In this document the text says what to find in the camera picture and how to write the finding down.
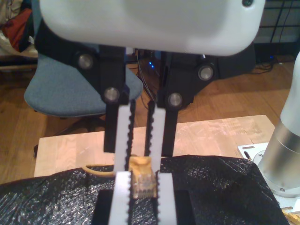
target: black plastic sheet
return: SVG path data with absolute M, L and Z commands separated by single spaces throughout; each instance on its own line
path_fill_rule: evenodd
M 99 167 L 111 170 L 112 166 Z M 187 190 L 198 225 L 288 225 L 274 195 L 252 162 L 230 157 L 162 159 L 174 189 Z M 82 169 L 19 180 L 0 186 L 0 224 L 91 224 L 99 190 L 114 179 Z M 150 204 L 137 205 L 133 224 L 152 224 Z

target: blue office chair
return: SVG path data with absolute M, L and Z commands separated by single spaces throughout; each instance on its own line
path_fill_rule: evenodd
M 39 1 L 32 0 L 35 32 L 42 19 Z M 137 99 L 143 90 L 143 83 L 126 68 L 126 85 L 130 89 L 129 99 Z M 66 135 L 79 128 L 88 132 L 104 127 L 99 117 L 105 114 L 105 103 L 100 95 L 73 67 L 44 55 L 38 55 L 37 70 L 24 95 L 25 101 L 35 111 L 61 118 L 82 117 L 70 127 L 56 135 Z M 34 147 L 35 156 L 38 146 Z

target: light wood tabletop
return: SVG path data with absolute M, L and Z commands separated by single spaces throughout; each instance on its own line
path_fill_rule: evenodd
M 265 115 L 179 123 L 174 156 L 216 155 L 239 158 L 237 146 L 268 142 L 274 126 Z M 146 127 L 134 128 L 132 154 L 144 154 Z M 34 176 L 47 176 L 90 164 L 113 164 L 103 152 L 104 132 L 45 137 L 39 140 Z

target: yellow wire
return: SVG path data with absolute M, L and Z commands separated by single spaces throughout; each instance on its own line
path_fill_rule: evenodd
M 299 215 L 293 214 L 293 213 L 288 213 L 288 212 L 285 212 L 284 210 L 282 210 L 282 212 L 285 215 L 285 218 L 287 218 L 287 220 L 289 220 L 290 222 L 292 222 L 296 225 L 300 225 Z
M 105 165 L 101 165 L 101 164 L 85 165 L 85 166 L 82 167 L 82 169 L 85 172 L 93 174 L 93 175 L 98 176 L 98 177 L 114 177 L 115 176 L 114 171 L 109 171 L 109 172 L 96 171 L 96 170 L 92 170 L 92 169 L 88 168 L 88 167 L 91 167 L 91 166 L 105 166 Z

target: red bag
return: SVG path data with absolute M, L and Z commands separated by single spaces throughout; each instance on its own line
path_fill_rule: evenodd
M 9 39 L 11 46 L 19 50 L 19 41 L 24 33 L 26 22 L 31 14 L 31 9 L 26 8 L 15 18 L 2 26 L 3 34 Z

